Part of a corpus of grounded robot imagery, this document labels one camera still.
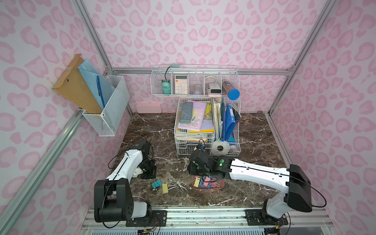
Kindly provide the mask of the pink storage box tray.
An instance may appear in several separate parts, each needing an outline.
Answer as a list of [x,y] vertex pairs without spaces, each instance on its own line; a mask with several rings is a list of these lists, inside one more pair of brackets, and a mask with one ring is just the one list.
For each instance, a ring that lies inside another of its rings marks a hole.
[[224,180],[205,176],[193,176],[192,183],[196,190],[221,190],[225,187]]

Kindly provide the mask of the teal binder clip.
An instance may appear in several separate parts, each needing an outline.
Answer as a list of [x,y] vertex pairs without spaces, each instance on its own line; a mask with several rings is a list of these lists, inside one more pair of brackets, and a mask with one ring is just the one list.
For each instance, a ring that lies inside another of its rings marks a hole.
[[163,184],[163,183],[162,183],[161,180],[157,180],[156,182],[152,183],[152,187],[153,187],[154,189],[156,189],[156,188],[162,186],[162,184]]

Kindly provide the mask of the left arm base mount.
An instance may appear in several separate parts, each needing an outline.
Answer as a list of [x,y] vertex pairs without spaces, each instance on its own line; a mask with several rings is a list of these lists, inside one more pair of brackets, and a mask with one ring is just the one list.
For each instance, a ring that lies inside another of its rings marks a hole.
[[153,210],[150,204],[147,204],[146,215],[144,217],[132,218],[126,222],[126,227],[165,227],[167,220],[166,210]]

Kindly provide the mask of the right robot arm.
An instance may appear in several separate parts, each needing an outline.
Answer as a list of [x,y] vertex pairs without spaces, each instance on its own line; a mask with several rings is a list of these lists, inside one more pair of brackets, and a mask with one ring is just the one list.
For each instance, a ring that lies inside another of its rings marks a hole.
[[190,175],[216,180],[249,181],[277,190],[279,193],[264,202],[261,216],[280,219],[290,211],[312,212],[311,182],[295,164],[288,168],[251,164],[228,156],[210,156],[198,145],[189,157]]

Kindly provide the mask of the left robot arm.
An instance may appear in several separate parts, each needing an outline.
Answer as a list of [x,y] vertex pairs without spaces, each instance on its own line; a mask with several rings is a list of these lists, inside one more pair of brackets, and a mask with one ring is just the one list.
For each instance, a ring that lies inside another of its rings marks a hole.
[[94,187],[94,218],[97,223],[152,220],[152,208],[147,202],[135,202],[130,183],[133,178],[156,178],[156,163],[149,152],[151,143],[140,140],[128,146],[123,159],[105,179]]

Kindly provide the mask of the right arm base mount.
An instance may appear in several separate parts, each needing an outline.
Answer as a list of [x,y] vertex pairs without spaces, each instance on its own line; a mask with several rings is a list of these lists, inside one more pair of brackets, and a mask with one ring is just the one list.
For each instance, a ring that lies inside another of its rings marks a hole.
[[262,211],[262,209],[245,210],[245,219],[248,226],[284,226],[289,225],[287,217],[274,218]]

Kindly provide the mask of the yellow binder clip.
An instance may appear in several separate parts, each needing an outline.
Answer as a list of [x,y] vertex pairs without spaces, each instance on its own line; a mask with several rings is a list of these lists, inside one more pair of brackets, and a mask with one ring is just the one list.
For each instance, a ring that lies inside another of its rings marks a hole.
[[162,183],[162,194],[168,193],[168,186],[166,183]]
[[193,186],[194,186],[195,188],[198,188],[199,185],[200,185],[200,181],[201,181],[201,178],[200,178],[200,177],[195,177],[195,180],[194,180],[194,184],[193,184]]

